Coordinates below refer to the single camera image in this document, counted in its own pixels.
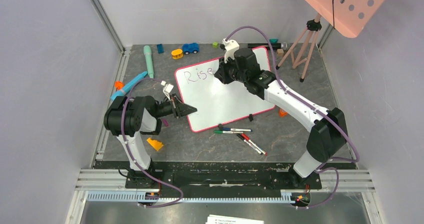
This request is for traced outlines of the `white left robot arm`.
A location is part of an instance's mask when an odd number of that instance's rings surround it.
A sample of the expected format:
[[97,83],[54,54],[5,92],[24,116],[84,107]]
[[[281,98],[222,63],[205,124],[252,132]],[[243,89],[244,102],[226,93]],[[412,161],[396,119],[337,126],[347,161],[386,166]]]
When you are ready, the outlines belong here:
[[151,188],[158,184],[152,158],[147,153],[142,135],[157,136],[162,118],[179,119],[197,112],[176,94],[158,101],[154,97],[116,97],[105,112],[103,125],[122,144],[129,161],[125,175],[127,188]]

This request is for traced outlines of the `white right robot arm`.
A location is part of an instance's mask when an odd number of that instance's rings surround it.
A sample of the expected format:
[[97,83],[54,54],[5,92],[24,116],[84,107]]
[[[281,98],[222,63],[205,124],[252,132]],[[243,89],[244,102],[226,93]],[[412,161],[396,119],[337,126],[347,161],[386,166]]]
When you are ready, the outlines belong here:
[[288,175],[295,188],[306,185],[309,175],[348,141],[346,120],[340,109],[329,110],[289,89],[274,73],[260,68],[250,48],[226,48],[214,77],[225,85],[242,83],[249,93],[283,109],[309,132],[306,151]]

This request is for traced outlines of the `pink framed whiteboard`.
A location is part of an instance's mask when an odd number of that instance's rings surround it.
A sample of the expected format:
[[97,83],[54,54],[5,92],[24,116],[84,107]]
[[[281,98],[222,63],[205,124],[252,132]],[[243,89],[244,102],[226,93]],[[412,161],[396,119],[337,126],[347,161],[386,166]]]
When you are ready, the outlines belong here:
[[275,107],[249,93],[241,82],[221,83],[214,77],[218,67],[219,58],[214,58],[178,68],[174,73],[182,101],[197,109],[187,116],[194,133],[264,113]]

